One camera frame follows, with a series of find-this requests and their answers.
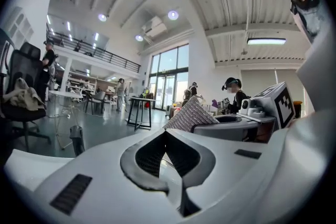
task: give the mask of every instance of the pillow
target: pillow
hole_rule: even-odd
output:
[[[191,132],[195,125],[217,123],[219,123],[219,121],[211,116],[201,106],[198,99],[193,96],[189,99],[187,104],[181,108],[180,112],[173,116],[163,128]]]

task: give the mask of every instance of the ceiling light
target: ceiling light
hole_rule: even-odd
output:
[[[135,37],[135,39],[136,39],[137,41],[139,41],[139,42],[142,42],[142,41],[143,41],[143,37],[140,36],[140,35],[137,35],[137,36]]]
[[[175,10],[171,10],[170,12],[168,12],[168,18],[170,20],[177,20],[178,19],[178,12]]]
[[[286,43],[285,38],[249,38],[248,45],[283,45]]]
[[[99,14],[98,19],[100,19],[102,22],[106,22],[107,18],[104,14]]]

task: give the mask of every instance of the floor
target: floor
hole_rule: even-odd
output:
[[[69,139],[70,128],[76,125],[76,119],[73,115],[70,118],[67,118],[69,114],[69,105],[68,100],[64,98],[52,97],[47,102],[47,115],[41,120],[36,121],[39,125],[40,133],[48,135],[51,138],[51,145],[48,144],[46,139],[29,137],[29,149],[31,153],[52,156],[52,157],[74,157],[74,149],[72,145],[69,145],[64,150],[58,144],[57,138],[55,136],[55,117],[61,113],[62,108],[65,108],[65,113],[61,117],[56,118],[57,121],[60,120],[58,127],[58,133],[64,134],[61,137],[61,143],[66,145],[71,142]],[[127,125],[127,118],[129,116],[130,106],[124,106],[122,112],[116,111],[116,106],[112,106],[109,111],[109,104],[104,105],[103,115],[91,115],[91,107],[88,107],[87,113],[83,111],[84,103],[75,103],[74,112],[78,115],[78,125],[83,128],[83,138],[86,150],[94,147],[96,145],[117,140],[123,137],[134,135],[140,132],[148,132],[146,129],[138,129],[134,131],[134,126]],[[132,119],[135,119],[136,109],[132,111]],[[144,109],[143,113],[143,122],[149,122],[149,113],[148,110]],[[165,118],[165,112],[152,110],[152,129],[160,129],[168,119]],[[18,150],[25,151],[25,140],[24,137],[17,139],[14,142],[14,148]]]

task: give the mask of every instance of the railing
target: railing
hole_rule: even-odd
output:
[[[97,58],[99,60],[109,62],[118,67],[122,67],[134,71],[136,73],[139,73],[140,69],[139,64],[129,61],[118,55],[112,54],[101,48],[94,48],[92,44],[88,44],[84,41],[80,41],[75,38],[70,39],[70,37],[66,35],[51,31],[47,32],[47,39],[51,39],[54,42],[54,45],[56,46],[74,50],[81,54],[85,54]]]

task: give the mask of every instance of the doorway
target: doorway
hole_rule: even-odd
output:
[[[166,110],[173,104],[175,89],[175,75],[163,75],[158,77],[156,83],[155,108]]]

